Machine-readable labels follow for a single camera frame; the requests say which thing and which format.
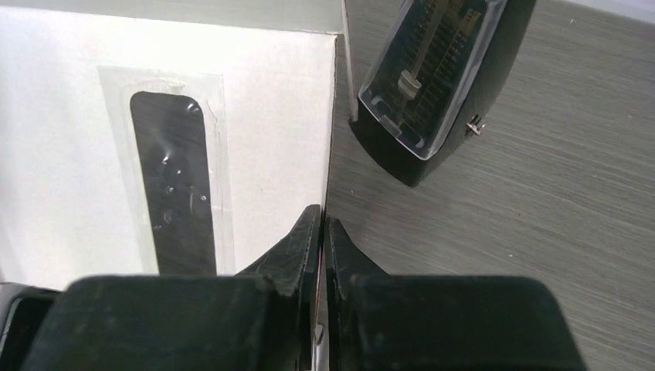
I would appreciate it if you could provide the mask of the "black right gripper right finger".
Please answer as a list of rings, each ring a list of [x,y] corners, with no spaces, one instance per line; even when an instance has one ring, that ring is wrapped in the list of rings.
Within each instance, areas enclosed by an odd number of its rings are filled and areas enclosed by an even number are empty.
[[[332,370],[584,370],[558,301],[520,276],[389,274],[324,227]]]

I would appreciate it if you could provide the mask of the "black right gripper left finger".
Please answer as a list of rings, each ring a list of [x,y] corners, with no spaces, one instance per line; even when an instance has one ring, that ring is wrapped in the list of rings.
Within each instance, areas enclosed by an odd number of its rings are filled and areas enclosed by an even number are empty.
[[[54,302],[24,370],[309,370],[321,208],[233,276],[98,276]]]

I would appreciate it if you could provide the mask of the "white box with black tray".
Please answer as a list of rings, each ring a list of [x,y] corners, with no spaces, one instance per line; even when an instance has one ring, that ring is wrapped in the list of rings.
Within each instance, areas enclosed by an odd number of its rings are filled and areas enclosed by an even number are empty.
[[[233,276],[311,205],[322,234],[342,12],[1,3],[3,370],[79,280]]]

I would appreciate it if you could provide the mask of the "black metronome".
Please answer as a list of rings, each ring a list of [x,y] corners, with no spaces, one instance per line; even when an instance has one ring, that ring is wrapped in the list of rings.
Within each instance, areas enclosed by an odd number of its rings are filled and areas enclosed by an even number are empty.
[[[416,187],[467,139],[509,76],[533,1],[405,1],[358,92],[350,127],[394,178]]]

